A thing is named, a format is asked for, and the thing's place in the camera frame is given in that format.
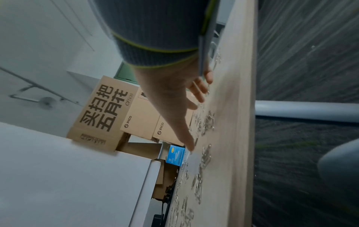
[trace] small blue box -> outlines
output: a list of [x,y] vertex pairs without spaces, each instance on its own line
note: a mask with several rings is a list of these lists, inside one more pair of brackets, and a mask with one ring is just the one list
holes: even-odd
[[176,165],[176,166],[181,166],[183,157],[184,157],[184,153],[185,153],[184,147],[178,147],[178,146],[171,145],[169,147],[166,163]]

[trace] dark floor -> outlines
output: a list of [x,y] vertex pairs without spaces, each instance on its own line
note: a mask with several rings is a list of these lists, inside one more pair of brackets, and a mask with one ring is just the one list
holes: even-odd
[[[359,1],[261,4],[257,100],[359,103]],[[253,224],[359,226],[359,210],[324,185],[316,166],[357,138],[354,127],[257,120]]]

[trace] sleeve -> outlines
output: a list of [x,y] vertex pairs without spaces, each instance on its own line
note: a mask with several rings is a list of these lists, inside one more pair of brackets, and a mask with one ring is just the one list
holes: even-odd
[[208,0],[93,0],[124,61],[156,68],[197,55]]

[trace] light wood surface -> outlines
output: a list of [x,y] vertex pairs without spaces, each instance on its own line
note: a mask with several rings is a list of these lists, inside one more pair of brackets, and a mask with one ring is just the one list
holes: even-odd
[[[192,119],[190,131],[198,141],[180,168],[167,227],[188,226],[185,217],[189,210],[193,211],[192,227],[251,226],[256,35],[257,1],[237,0],[218,45],[220,62],[214,69],[214,83]],[[203,135],[209,111],[214,114],[214,129],[207,127]],[[191,186],[199,172],[202,150],[209,144],[211,160],[202,172],[199,204],[196,187]],[[187,196],[187,208],[181,215]]]

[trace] hand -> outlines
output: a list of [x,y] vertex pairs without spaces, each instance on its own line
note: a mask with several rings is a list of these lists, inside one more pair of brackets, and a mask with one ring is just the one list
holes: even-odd
[[[163,68],[133,68],[135,77],[149,101],[175,132],[177,138],[188,150],[194,150],[193,137],[185,121],[187,109],[195,110],[197,105],[186,97],[188,88],[199,102],[208,87],[198,75],[198,57]],[[208,62],[204,71],[208,84],[213,82],[213,72]]]

